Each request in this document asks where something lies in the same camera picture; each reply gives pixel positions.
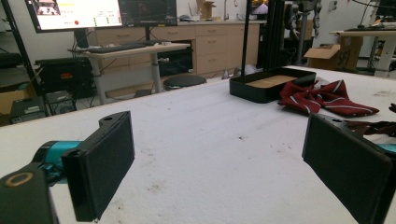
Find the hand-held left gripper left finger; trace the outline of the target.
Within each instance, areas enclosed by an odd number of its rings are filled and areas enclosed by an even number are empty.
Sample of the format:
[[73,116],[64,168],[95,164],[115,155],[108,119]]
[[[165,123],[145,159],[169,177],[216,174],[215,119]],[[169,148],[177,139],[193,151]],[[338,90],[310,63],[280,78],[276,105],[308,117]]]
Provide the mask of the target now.
[[62,155],[76,220],[91,222],[105,212],[134,162],[131,113],[99,120],[99,129]]

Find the black stand with wooden tray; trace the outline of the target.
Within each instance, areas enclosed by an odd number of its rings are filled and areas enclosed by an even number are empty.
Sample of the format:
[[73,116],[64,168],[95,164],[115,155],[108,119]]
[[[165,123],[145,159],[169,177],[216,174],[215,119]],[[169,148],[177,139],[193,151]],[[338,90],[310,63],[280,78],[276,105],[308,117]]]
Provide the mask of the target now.
[[263,56],[263,70],[246,75],[246,57],[248,47],[248,28],[249,17],[245,18],[243,51],[241,75],[232,77],[229,80],[230,94],[240,97],[250,102],[258,104],[266,104],[276,101],[280,98],[280,92],[288,83],[294,83],[297,86],[309,86],[315,82],[316,73],[305,70],[288,68],[281,62],[282,46],[280,43],[279,67],[266,71],[264,69]]

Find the small dark device box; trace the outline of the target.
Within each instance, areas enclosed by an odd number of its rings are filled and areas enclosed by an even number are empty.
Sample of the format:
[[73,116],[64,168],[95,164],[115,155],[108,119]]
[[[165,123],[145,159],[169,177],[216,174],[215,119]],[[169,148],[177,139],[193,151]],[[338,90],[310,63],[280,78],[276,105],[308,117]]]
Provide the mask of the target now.
[[49,110],[52,115],[76,111],[75,100],[68,91],[55,91],[46,94]]

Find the grey device box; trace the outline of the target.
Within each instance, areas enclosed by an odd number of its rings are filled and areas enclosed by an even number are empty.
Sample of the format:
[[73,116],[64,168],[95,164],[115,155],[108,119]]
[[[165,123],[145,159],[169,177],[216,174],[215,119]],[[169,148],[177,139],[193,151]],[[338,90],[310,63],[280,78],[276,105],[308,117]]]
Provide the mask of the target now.
[[12,103],[10,122],[21,123],[34,119],[42,119],[48,115],[44,101],[41,97],[25,98]]

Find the black equipment case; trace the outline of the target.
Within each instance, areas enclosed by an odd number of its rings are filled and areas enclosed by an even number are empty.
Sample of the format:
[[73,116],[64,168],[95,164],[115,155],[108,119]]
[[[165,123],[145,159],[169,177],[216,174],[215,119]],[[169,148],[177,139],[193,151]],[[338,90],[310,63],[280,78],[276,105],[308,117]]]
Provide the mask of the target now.
[[67,91],[74,99],[93,96],[92,65],[86,57],[37,60],[43,93]]

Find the open cardboard box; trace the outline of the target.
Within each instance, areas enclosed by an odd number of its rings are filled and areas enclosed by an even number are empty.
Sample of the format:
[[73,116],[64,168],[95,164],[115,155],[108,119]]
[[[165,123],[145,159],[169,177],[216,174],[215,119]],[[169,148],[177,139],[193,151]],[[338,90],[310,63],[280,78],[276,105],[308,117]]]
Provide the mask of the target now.
[[338,44],[311,48],[304,56],[312,68],[351,71],[357,67],[362,43],[361,36],[341,36]]

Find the black round stool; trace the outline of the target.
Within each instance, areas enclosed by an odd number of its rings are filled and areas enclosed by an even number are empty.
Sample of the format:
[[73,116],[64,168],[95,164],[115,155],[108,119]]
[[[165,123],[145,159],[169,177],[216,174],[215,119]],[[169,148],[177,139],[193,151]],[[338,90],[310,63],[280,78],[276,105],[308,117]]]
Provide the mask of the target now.
[[169,77],[163,82],[163,86],[167,91],[177,90],[181,88],[192,87],[206,83],[206,78],[196,75],[180,75]]

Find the black keyboard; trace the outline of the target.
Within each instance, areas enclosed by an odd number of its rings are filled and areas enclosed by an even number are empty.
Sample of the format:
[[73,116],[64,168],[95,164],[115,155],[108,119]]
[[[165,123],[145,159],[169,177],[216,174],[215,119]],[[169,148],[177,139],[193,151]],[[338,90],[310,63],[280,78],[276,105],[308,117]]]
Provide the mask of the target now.
[[129,50],[129,49],[141,49],[145,48],[146,45],[141,43],[130,43],[130,44],[121,44],[118,46],[112,47],[101,47],[101,48],[91,48],[88,49],[89,53],[109,53],[109,52],[116,52],[122,50]]

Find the light wooden desk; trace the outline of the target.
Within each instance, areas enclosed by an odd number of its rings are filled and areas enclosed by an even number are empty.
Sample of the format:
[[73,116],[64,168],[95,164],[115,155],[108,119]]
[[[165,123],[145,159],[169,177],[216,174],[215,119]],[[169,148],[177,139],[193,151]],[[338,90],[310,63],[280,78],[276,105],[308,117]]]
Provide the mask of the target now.
[[[85,57],[90,60],[92,65],[93,80],[95,83],[97,95],[99,97],[100,105],[106,105],[112,100],[106,96],[108,91],[119,90],[128,87],[131,84],[141,84],[142,82],[152,81],[154,84],[154,92],[161,93],[163,84],[161,82],[160,70],[158,64],[159,52],[174,51],[186,49],[190,44],[169,43],[166,45],[147,46],[139,49],[126,49],[114,52],[97,53],[99,48],[93,48],[82,52]],[[127,71],[114,72],[110,75],[104,75],[99,66],[99,62],[105,59],[123,59],[127,57],[137,57],[141,55],[149,55],[149,67],[141,67]]]

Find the grey robot on stand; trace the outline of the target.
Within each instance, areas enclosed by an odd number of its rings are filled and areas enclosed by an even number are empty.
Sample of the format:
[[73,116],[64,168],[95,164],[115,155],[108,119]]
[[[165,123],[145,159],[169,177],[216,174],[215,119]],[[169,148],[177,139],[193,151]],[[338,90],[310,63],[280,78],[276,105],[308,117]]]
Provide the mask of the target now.
[[294,0],[290,5],[290,18],[288,20],[290,31],[298,40],[297,64],[302,63],[304,50],[304,37],[307,28],[308,15],[314,12],[313,28],[315,37],[318,37],[319,13],[322,9],[321,0]]

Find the white side table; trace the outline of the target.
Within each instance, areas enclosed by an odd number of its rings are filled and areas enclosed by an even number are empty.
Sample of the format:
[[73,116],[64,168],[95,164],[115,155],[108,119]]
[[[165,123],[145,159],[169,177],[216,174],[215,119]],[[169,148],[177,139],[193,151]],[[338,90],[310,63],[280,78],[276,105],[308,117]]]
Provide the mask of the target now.
[[334,35],[340,36],[374,36],[385,42],[375,68],[376,77],[390,77],[389,66],[396,50],[396,28],[351,28],[345,31],[332,31]]

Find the bright computer monitor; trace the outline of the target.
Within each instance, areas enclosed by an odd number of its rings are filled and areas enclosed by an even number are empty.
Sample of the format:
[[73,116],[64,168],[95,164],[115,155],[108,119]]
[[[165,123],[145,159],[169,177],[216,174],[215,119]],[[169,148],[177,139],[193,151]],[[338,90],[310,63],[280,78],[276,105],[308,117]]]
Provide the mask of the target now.
[[118,0],[24,0],[37,33],[73,32],[89,46],[89,29],[122,26]]

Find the dark computer monitor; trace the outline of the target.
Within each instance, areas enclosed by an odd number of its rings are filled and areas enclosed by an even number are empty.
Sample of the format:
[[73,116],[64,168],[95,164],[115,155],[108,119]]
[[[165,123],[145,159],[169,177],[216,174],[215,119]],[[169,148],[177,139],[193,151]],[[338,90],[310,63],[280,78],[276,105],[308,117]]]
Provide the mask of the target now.
[[124,26],[177,25],[177,0],[119,0],[119,6]]

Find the wooden drawer cabinet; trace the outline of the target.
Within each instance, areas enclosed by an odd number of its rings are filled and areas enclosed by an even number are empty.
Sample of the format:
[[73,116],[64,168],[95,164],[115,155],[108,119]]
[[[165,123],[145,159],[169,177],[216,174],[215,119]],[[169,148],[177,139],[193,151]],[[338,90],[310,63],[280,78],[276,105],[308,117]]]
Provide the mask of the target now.
[[[262,23],[251,21],[247,34],[246,64],[257,64],[259,32]],[[245,25],[242,21],[181,22],[178,26],[154,27],[150,39],[190,43],[192,69],[196,75],[220,75],[224,70],[232,72],[242,63]],[[145,39],[142,27],[96,29],[89,34],[89,44],[94,46],[117,45]],[[105,74],[121,69],[137,69],[149,66],[149,54],[117,59]]]

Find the small cardboard box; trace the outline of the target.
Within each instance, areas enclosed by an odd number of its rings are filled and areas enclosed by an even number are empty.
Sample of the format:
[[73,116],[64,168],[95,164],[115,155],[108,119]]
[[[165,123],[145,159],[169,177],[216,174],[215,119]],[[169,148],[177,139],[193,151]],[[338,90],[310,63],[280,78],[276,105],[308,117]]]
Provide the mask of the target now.
[[212,8],[215,7],[213,0],[196,0],[196,4],[202,19],[212,18]]

